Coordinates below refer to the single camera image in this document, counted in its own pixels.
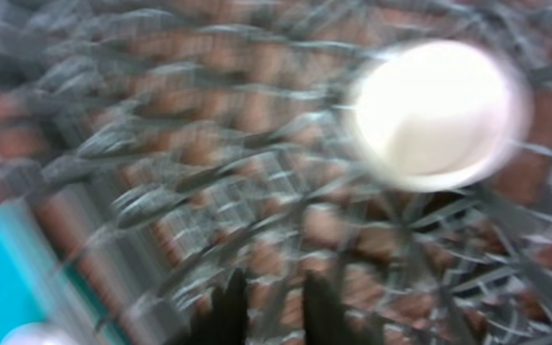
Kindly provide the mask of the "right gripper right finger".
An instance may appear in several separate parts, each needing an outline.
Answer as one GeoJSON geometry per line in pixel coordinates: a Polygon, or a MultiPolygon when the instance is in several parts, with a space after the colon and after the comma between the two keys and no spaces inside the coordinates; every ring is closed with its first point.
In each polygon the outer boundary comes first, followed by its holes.
{"type": "Polygon", "coordinates": [[[383,345],[384,336],[369,328],[356,330],[330,282],[314,271],[305,273],[302,293],[307,345],[383,345]]]}

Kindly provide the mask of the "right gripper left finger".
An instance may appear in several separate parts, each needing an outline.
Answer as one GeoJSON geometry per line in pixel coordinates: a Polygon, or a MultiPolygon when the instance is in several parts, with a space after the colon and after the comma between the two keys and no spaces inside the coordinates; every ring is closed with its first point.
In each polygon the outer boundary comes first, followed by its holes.
{"type": "Polygon", "coordinates": [[[236,269],[226,288],[216,287],[212,310],[192,323],[191,329],[170,339],[170,345],[244,345],[248,328],[248,284],[236,269]]]}

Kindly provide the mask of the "white cup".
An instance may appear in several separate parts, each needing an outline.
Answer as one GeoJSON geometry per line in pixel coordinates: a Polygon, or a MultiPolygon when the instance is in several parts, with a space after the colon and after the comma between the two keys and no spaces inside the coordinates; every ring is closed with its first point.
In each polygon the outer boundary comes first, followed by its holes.
{"type": "Polygon", "coordinates": [[[470,43],[406,42],[363,64],[341,126],[379,181],[437,192],[481,181],[516,155],[534,113],[526,78],[470,43]]]}

